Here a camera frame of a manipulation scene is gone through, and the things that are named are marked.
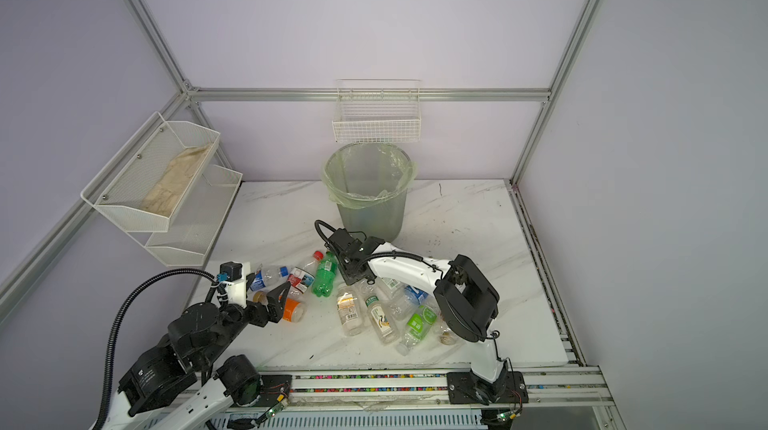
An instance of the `bottle with green label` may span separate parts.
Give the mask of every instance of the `bottle with green label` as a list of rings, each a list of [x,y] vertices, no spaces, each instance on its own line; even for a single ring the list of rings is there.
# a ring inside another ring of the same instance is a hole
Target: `bottle with green label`
[[[389,309],[379,301],[379,297],[374,293],[369,293],[363,299],[366,302],[368,315],[373,322],[373,332],[379,337],[379,340],[386,345],[400,338],[400,332],[397,331],[395,322],[389,318]]]
[[[406,356],[421,340],[424,339],[432,324],[437,320],[435,310],[427,305],[420,305],[406,324],[406,332],[397,345],[400,355]]]
[[[315,281],[312,284],[312,293],[317,296],[329,296],[333,291],[333,279],[336,278],[336,268],[339,261],[331,253],[327,252],[317,265]]]

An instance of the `bottle with red cap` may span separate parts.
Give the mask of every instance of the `bottle with red cap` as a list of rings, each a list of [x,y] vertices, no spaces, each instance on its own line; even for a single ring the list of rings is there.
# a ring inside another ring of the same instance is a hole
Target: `bottle with red cap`
[[[322,252],[319,250],[312,254],[312,258],[299,262],[298,265],[293,267],[293,270],[288,275],[288,281],[291,284],[289,296],[297,300],[301,297],[306,289],[312,286],[315,281],[315,273],[317,272],[317,264],[322,260]]]

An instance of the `black mounting plate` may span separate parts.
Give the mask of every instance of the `black mounting plate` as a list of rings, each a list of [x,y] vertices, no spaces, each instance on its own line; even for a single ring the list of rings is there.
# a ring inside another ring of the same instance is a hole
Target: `black mounting plate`
[[[512,392],[517,392],[522,398],[523,403],[528,403],[528,389],[525,387],[525,381],[523,380],[523,374],[520,372],[507,373],[506,387],[504,394],[499,399],[492,403],[520,403],[520,399]],[[448,401],[450,403],[462,404],[462,403],[480,403],[475,398],[475,379],[472,372],[450,372],[447,374],[448,380]]]
[[[250,404],[250,407],[267,407],[271,408],[277,404],[277,397],[280,393],[286,394],[290,397],[290,384],[293,381],[292,375],[264,375],[261,376],[261,388],[259,389],[259,396],[256,397],[254,403]]]

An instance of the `white marble table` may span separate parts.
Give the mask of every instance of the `white marble table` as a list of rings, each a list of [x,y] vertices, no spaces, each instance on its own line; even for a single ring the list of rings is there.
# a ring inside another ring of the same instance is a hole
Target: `white marble table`
[[[244,183],[206,270],[217,274],[228,261],[290,266],[323,250],[317,219],[341,226],[321,182]],[[502,333],[499,351],[513,366],[568,362],[503,180],[417,180],[394,243],[435,258],[461,253],[477,264],[499,293],[492,328]],[[342,282],[337,275],[334,288]],[[191,301],[203,301],[207,288],[201,281]],[[430,333],[408,357],[400,356],[394,345],[382,346],[370,327],[344,337],[334,298],[308,293],[304,301],[301,322],[249,326],[220,361],[243,353],[262,370],[468,367],[470,343],[444,346]]]

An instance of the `green plastic bottle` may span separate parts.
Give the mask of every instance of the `green plastic bottle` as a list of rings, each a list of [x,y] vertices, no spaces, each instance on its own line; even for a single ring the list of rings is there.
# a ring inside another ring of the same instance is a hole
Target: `green plastic bottle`
[[[336,278],[336,268],[339,261],[331,253],[327,252],[317,265],[315,282],[312,284],[312,293],[317,296],[329,296],[333,291],[333,279]]]

